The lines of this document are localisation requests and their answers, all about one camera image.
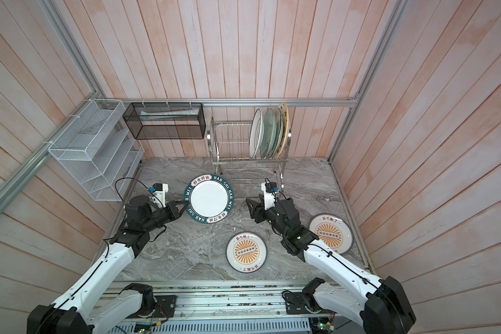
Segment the dark-rim lettered white plate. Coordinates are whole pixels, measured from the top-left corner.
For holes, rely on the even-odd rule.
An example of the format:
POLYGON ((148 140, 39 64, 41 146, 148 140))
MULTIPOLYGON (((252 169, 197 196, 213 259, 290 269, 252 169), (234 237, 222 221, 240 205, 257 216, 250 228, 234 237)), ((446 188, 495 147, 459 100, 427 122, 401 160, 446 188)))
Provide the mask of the dark-rim lettered white plate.
POLYGON ((200 224, 217 224, 228 218, 235 204, 230 183, 220 175, 203 174, 192 179, 184 192, 187 214, 200 224))

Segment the orange sunburst plate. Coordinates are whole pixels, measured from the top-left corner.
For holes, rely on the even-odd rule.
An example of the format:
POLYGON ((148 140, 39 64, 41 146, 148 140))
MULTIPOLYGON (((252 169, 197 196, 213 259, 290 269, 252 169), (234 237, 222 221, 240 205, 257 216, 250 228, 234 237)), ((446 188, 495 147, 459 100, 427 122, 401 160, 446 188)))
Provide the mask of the orange sunburst plate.
POLYGON ((313 217, 309 229, 340 255, 349 252, 354 245, 353 233, 349 225, 332 214, 318 214, 313 217))
POLYGON ((228 242, 225 255, 228 264, 239 273, 250 274, 261 269, 267 260, 264 240, 252 232, 241 232, 228 242))

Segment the white plate with flower outline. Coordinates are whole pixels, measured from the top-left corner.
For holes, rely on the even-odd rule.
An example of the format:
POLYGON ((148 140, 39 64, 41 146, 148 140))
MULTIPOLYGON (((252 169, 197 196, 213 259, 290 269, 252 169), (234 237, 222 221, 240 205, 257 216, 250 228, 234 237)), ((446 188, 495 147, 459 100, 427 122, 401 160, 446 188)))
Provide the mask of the white plate with flower outline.
POLYGON ((249 136, 249 153, 251 158, 256 158, 257 152, 262 143, 264 131, 263 118, 263 112, 261 112, 260 109, 257 109, 253 118, 249 136))

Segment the pale green plate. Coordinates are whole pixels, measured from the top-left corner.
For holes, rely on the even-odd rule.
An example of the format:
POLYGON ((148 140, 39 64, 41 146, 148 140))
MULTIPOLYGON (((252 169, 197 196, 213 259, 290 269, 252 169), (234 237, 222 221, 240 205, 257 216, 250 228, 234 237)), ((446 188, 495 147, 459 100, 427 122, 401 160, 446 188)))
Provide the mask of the pale green plate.
POLYGON ((268 109, 264 117, 264 133, 260 145, 260 157, 267 158, 274 145, 277 130, 277 110, 268 109))

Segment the cream plate with berry sprigs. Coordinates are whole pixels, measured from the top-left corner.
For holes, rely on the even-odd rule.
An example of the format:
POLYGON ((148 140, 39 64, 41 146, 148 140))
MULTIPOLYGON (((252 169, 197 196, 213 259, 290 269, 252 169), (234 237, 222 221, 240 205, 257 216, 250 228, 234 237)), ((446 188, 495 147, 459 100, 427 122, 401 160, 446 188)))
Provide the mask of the cream plate with berry sprigs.
POLYGON ((276 108, 274 111, 274 115, 276 121, 276 133, 274 137, 274 146, 271 151, 271 158, 274 158, 276 156, 277 147, 280 145, 281 136, 283 133, 283 118, 281 110, 279 108, 276 108))

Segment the cat and stars orange-rim plate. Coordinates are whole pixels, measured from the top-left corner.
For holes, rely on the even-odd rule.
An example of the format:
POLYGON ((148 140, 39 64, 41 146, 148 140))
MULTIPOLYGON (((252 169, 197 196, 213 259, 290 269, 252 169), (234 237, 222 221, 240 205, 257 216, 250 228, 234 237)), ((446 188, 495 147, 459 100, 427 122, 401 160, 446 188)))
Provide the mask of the cat and stars orange-rim plate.
POLYGON ((288 139, 288 132, 289 132, 289 112, 288 112, 288 106, 285 102, 282 102, 279 105, 279 109, 281 111, 281 116, 282 116, 282 122, 283 122, 283 131, 282 131, 282 136, 281 136, 281 141, 280 145, 278 146, 278 153, 277 153, 277 158, 280 157, 282 150, 285 147, 286 141, 288 139))

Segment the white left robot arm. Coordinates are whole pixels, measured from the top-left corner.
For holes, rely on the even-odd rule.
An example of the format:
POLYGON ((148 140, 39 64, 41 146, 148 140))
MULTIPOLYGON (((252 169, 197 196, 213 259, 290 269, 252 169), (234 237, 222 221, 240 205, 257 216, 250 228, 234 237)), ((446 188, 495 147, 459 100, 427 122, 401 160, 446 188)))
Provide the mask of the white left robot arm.
POLYGON ((148 196, 129 201, 127 218, 106 249, 87 272, 48 306, 37 306, 28 316, 28 333, 107 333, 130 315, 151 318, 157 311, 153 288, 131 283, 106 306, 95 305, 117 275, 150 242, 155 229, 179 219, 189 206, 187 200, 172 200, 156 207, 148 196))

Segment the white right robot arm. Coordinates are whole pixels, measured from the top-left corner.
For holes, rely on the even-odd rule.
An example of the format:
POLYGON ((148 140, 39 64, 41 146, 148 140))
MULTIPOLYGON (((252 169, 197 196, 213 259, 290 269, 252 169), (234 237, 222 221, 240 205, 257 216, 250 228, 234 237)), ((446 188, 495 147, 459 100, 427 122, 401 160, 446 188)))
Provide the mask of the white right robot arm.
POLYGON ((303 307, 311 312, 330 310, 361 326, 366 333, 407 333, 416 315, 402 284, 389 276, 382 279, 346 260, 318 235, 301 225, 292 199, 246 199, 251 218, 268 222, 279 234, 281 245, 292 256, 323 271, 339 285, 335 288, 314 278, 302 292, 303 307))

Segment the stainless steel dish rack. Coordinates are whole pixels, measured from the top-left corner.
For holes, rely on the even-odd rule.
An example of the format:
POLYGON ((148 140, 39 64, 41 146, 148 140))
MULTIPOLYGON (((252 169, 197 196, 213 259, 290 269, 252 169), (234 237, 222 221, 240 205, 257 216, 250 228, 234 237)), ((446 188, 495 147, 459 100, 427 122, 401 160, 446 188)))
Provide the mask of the stainless steel dish rack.
POLYGON ((237 199, 258 197, 261 184, 275 182, 280 192, 285 190, 285 167, 291 138, 287 138, 279 155, 252 157, 249 151, 251 121, 215 121, 206 130, 207 148, 214 173, 226 179, 237 199))

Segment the black mesh wall basket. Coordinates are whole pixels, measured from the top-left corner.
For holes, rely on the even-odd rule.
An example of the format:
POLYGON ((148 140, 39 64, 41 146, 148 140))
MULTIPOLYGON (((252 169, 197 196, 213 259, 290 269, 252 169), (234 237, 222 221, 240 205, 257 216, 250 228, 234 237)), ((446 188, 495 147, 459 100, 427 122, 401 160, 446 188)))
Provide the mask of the black mesh wall basket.
POLYGON ((206 131, 203 106, 194 102, 133 102, 123 119, 139 140, 199 140, 206 131))

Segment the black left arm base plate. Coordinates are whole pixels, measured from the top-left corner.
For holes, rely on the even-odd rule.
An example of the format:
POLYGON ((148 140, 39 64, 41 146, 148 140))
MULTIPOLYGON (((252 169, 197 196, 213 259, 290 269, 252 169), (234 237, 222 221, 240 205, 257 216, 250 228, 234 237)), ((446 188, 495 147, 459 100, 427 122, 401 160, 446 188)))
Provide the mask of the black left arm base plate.
POLYGON ((161 317, 163 320, 173 318, 175 315, 176 295, 154 295, 154 309, 148 313, 148 317, 161 317))

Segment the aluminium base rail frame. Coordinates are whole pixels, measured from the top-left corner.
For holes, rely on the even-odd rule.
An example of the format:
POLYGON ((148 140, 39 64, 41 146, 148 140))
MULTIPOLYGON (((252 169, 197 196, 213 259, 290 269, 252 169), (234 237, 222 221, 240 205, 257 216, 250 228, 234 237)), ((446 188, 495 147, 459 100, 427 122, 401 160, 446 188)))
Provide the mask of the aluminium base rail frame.
POLYGON ((230 291, 228 296, 224 299, 227 303, 225 306, 222 306, 221 302, 215 298, 210 299, 210 304, 214 307, 214 309, 220 311, 227 311, 229 309, 237 309, 239 307, 252 305, 263 307, 268 301, 271 301, 275 306, 277 306, 281 301, 284 301, 281 293, 282 292, 280 291, 256 292, 255 290, 251 290, 250 292, 230 291))

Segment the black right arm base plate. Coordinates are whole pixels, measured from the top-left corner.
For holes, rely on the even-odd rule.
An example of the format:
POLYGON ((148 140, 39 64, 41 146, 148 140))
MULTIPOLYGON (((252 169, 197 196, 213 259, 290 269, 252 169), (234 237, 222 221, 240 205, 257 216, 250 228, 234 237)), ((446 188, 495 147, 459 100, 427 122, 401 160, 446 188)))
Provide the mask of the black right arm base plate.
POLYGON ((285 302, 285 310, 289 315, 303 315, 303 314, 314 314, 314 315, 334 315, 334 311, 326 310, 317 305, 309 295, 303 292, 292 292, 290 290, 284 290, 281 296, 285 302))

